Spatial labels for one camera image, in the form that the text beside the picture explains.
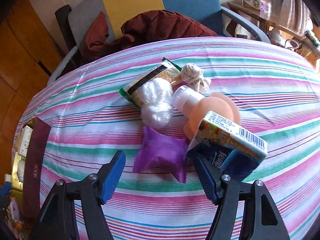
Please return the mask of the orange white small carton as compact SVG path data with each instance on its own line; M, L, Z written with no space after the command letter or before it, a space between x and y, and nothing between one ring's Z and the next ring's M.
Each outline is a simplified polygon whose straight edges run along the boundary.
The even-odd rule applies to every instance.
M249 154L258 162L267 157L267 142L264 139L214 111L208 111L201 120L189 149L204 140Z

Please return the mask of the purple snack pouch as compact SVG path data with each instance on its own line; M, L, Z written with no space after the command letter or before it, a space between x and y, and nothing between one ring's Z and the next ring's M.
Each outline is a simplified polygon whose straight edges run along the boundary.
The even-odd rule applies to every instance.
M136 155L133 172L142 173L153 168L170 172L179 183L187 178L186 152L188 139L177 139L143 127L143 140Z

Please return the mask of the peach pump bottle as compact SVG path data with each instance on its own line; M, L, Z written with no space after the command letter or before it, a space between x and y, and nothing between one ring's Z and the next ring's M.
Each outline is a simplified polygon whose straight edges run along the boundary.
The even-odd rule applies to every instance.
M183 85L174 92L172 105L188 118L184 132L189 140L193 139L200 121L208 111L214 111L239 125L241 124L241 116L236 104L221 93L212 93L209 97L205 97Z

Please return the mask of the white sock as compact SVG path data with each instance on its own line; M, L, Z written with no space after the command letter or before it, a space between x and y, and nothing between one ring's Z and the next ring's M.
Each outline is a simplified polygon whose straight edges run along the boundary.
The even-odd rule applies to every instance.
M160 129L168 126L173 116L172 86L169 81L157 77L138 89L142 102L141 119L145 126Z

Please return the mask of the beige scrunchie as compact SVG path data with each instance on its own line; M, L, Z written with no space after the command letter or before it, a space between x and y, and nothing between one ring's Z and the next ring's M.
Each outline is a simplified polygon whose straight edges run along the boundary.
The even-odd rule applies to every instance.
M190 88L204 94L209 90L211 79L204 77L202 68L194 63L187 63L181 70L182 80L188 84Z

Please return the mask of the green cracker packet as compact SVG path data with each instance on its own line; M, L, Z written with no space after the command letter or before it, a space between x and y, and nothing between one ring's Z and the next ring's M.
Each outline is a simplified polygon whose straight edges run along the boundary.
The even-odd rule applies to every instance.
M171 90L182 82L182 68L172 61L163 58L162 62L151 70L139 75L129 84L118 90L118 93L138 109L144 105L157 90Z

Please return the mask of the large white carton box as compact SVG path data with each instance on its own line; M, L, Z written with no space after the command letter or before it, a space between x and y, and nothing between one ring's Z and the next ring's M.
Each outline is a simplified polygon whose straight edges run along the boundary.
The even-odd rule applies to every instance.
M29 147L29 143L30 143L30 139L31 139L31 135L32 135L33 129L29 126L25 126L22 129L22 132L20 134L20 142L18 145L18 154L22 157L26 157L27 156L27 152L28 152L28 147Z

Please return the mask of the gold metal tin box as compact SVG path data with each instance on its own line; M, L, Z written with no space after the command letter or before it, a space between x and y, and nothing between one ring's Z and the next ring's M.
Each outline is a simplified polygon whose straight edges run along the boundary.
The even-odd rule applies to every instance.
M30 120L27 122L22 129L25 126L29 126L34 130L34 120ZM14 189L17 189L18 191L23 191L23 177L24 177L24 169L25 169L25 164L26 164L26 157L22 157L18 154L18 145L20 142L20 134L22 131L20 131L17 141L16 141L16 146L15 146L15 155L14 155L14 162L13 162L13 167L12 167L12 187Z

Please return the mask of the wooden wardrobe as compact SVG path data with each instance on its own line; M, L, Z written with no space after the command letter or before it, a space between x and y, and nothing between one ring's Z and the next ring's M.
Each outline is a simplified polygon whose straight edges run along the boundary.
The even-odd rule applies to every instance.
M62 60L29 0L16 0L1 22L1 178L11 172L20 117Z

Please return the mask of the wooden side desk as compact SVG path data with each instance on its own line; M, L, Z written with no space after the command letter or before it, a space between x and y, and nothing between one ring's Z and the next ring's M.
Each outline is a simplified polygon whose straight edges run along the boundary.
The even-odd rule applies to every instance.
M289 42L289 37L291 37L291 42L299 45L295 51L309 60L312 64L315 65L316 61L319 60L319 47L316 47L310 38L308 38L305 23L301 24L301 28L293 27L291 23L280 24L277 16L262 13L254 9L244 7L238 3L228 2L227 4L231 11L236 12L237 14L242 12L257 20L259 22L259 28L265 34L268 34L270 32L269 29L272 28L272 30L279 30L280 34L283 33L285 35L285 41L287 42Z

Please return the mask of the pink patterned curtain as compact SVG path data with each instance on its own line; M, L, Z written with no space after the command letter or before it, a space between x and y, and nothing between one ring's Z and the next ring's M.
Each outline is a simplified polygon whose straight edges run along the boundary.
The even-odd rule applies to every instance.
M277 25L304 35L310 10L302 0L272 0L272 16Z

